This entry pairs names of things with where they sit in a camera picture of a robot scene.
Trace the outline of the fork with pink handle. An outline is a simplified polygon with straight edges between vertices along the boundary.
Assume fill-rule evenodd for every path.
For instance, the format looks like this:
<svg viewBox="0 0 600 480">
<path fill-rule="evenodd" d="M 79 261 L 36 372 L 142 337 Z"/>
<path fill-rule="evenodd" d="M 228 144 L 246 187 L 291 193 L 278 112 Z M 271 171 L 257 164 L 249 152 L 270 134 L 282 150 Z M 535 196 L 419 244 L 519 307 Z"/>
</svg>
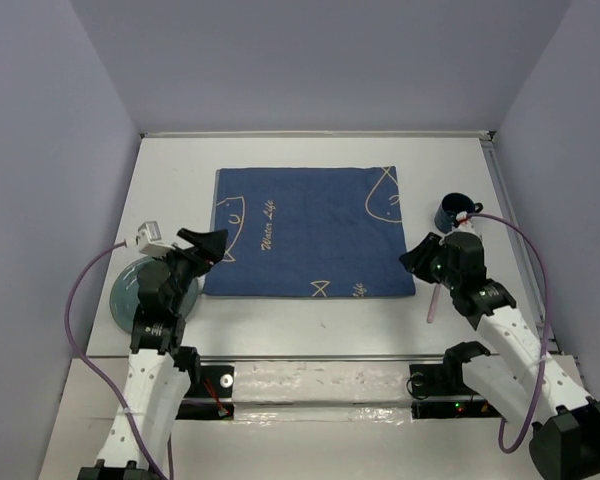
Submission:
<svg viewBox="0 0 600 480">
<path fill-rule="evenodd" d="M 437 305 L 440 297 L 441 285 L 436 284 L 432 291 L 431 300 L 427 312 L 426 322 L 431 324 L 434 322 L 436 317 Z"/>
</svg>

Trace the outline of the dark blue mug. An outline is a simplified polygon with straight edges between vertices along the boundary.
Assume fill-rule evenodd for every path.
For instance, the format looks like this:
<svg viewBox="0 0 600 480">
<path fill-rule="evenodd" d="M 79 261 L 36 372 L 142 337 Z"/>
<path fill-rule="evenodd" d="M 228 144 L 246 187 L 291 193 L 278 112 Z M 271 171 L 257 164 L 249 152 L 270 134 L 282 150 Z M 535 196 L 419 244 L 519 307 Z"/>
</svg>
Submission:
<svg viewBox="0 0 600 480">
<path fill-rule="evenodd" d="M 458 225 L 456 217 L 460 213 L 481 213 L 484 205 L 474 202 L 462 193 L 449 193 L 445 195 L 434 215 L 434 225 L 443 234 L 448 234 Z"/>
</svg>

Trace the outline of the blue cloth placemat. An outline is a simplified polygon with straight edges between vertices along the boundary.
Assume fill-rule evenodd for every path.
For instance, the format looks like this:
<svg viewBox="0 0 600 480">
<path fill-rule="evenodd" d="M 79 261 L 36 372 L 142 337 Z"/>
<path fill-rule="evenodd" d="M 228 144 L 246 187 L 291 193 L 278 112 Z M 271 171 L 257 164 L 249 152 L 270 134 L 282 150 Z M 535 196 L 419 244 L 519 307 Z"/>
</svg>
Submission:
<svg viewBox="0 0 600 480">
<path fill-rule="evenodd" d="M 225 168 L 215 229 L 228 232 L 203 291 L 216 297 L 393 298 L 416 292 L 397 170 Z"/>
</svg>

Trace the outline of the teal plate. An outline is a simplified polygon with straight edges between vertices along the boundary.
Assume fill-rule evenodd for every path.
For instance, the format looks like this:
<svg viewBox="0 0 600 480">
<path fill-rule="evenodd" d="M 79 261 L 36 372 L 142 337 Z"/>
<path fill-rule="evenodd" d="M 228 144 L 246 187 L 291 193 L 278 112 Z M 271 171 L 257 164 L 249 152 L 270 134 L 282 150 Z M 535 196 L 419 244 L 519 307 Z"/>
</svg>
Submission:
<svg viewBox="0 0 600 480">
<path fill-rule="evenodd" d="M 126 333 L 134 334 L 134 328 L 140 326 L 140 321 L 146 327 L 147 335 L 171 335 L 182 336 L 184 325 L 187 322 L 200 292 L 199 275 L 197 270 L 187 270 L 186 276 L 182 277 L 188 281 L 188 287 L 180 297 L 178 309 L 170 316 L 164 313 L 162 318 L 149 322 L 140 318 L 139 299 L 139 273 L 144 267 L 153 269 L 160 261 L 151 257 L 144 257 L 128 265 L 117 277 L 109 296 L 109 307 L 111 315 L 120 329 Z"/>
</svg>

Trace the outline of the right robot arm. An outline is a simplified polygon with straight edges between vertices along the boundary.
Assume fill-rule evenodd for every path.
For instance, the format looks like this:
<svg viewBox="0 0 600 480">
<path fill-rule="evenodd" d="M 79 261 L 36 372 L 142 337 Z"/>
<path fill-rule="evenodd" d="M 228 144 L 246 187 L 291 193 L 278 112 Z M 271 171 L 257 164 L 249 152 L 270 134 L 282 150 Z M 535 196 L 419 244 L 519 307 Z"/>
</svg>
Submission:
<svg viewBox="0 0 600 480">
<path fill-rule="evenodd" d="M 533 333 L 516 301 L 490 279 L 481 239 L 429 233 L 399 258 L 416 278 L 448 289 L 456 311 L 480 336 L 450 348 L 440 368 L 450 391 L 469 388 L 529 437 L 544 479 L 600 474 L 600 400 L 575 382 Z"/>
</svg>

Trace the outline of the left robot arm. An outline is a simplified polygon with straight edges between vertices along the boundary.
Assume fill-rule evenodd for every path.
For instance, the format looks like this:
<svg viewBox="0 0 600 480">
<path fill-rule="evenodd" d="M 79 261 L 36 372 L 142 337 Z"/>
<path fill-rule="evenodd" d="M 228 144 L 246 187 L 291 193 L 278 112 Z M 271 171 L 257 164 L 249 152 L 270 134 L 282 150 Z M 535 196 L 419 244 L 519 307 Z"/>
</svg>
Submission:
<svg viewBox="0 0 600 480">
<path fill-rule="evenodd" d="M 225 255 L 228 232 L 198 233 L 182 228 L 181 248 L 163 241 L 154 221 L 115 249 L 134 249 L 148 257 L 136 275 L 135 309 L 125 384 L 118 387 L 85 353 L 75 354 L 102 379 L 118 401 L 103 447 L 81 479 L 170 479 L 174 474 L 172 430 L 185 398 L 201 383 L 196 348 L 182 343 L 184 304 L 193 284 Z"/>
</svg>

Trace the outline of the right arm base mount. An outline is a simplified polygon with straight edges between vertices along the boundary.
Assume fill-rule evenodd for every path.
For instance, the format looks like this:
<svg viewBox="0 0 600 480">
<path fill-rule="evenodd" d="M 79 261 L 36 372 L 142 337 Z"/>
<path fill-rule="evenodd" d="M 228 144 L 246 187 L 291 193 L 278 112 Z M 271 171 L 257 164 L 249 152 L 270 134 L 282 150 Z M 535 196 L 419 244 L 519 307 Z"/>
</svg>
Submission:
<svg viewBox="0 0 600 480">
<path fill-rule="evenodd" d="M 484 397 L 444 377 L 441 364 L 413 364 L 406 380 L 416 420 L 498 418 L 499 412 Z"/>
</svg>

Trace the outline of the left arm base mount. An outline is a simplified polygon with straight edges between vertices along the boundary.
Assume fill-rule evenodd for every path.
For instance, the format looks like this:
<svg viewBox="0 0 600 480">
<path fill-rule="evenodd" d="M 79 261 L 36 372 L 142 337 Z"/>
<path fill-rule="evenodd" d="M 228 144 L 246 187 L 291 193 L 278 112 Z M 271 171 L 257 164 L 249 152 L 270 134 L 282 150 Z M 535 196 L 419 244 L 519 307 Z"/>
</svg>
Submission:
<svg viewBox="0 0 600 480">
<path fill-rule="evenodd" d="M 230 421 L 234 417 L 235 368 L 231 364 L 202 365 L 200 381 L 184 396 L 176 419 Z"/>
</svg>

